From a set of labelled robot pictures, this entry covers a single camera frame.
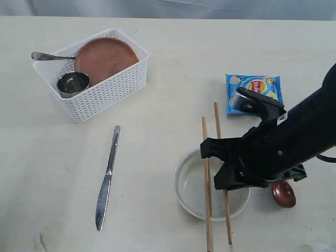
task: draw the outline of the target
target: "chopsticks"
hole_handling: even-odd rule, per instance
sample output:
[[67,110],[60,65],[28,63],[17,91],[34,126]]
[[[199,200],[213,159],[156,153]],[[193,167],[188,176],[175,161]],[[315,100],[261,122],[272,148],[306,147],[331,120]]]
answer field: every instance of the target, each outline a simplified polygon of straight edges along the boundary
[[[215,118],[216,118],[216,131],[217,131],[217,138],[222,138],[221,133],[221,122],[219,121],[219,112],[218,112],[218,103],[214,103],[215,108]],[[229,245],[232,245],[232,234],[231,234],[231,220],[230,220],[230,205],[229,205],[229,195],[227,190],[223,190],[224,194],[224,204],[225,204],[225,218],[226,218],[226,228],[227,228],[227,239]]]
[[[206,130],[205,117],[202,117],[203,140],[207,139],[208,133]],[[209,160],[204,160],[204,179],[205,179],[205,220],[206,220],[206,249],[207,252],[213,251],[213,237],[211,227],[211,184],[210,184],[210,169]]]

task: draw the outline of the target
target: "butter knife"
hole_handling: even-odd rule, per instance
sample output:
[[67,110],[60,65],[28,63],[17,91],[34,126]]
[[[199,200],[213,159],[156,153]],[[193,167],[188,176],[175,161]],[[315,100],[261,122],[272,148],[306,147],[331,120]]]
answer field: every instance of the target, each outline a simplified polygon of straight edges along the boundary
[[103,183],[101,184],[101,187],[100,187],[100,192],[99,192],[98,201],[97,201],[96,227],[98,231],[102,230],[103,224],[104,224],[107,202],[109,199],[109,193],[110,193],[110,187],[111,187],[111,181],[112,181],[113,164],[114,164],[114,159],[115,159],[118,139],[119,139],[119,133],[120,133],[120,126],[115,126],[114,134],[112,138],[109,162],[107,165]]

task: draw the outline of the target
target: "brown plate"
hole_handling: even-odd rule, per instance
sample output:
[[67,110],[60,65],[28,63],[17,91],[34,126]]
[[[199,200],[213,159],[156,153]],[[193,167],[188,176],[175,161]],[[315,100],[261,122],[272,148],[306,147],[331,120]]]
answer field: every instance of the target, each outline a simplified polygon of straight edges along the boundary
[[293,188],[285,180],[273,185],[273,196],[283,207],[291,208],[296,204]]
[[137,62],[135,52],[125,42],[115,38],[97,38],[79,50],[75,71],[86,73],[92,87]]

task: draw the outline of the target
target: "chip bag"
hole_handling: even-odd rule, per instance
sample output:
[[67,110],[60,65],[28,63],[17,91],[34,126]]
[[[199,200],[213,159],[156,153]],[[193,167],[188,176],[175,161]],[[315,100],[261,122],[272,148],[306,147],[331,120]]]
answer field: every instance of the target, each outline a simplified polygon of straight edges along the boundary
[[252,90],[262,95],[271,97],[283,103],[281,94],[280,76],[268,77],[262,75],[226,75],[227,86],[227,106],[226,112],[229,114],[248,114],[231,108],[229,102],[238,87]]

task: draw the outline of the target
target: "robotic arm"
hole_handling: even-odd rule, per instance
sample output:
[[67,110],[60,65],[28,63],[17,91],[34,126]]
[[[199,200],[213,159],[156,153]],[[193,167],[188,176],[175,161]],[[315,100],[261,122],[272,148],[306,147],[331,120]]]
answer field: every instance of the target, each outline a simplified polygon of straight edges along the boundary
[[224,161],[214,178],[218,190],[267,187],[307,174],[302,165],[336,145],[336,64],[322,87],[286,112],[270,97],[239,87],[230,105],[261,118],[241,138],[212,139],[201,144],[202,158]]

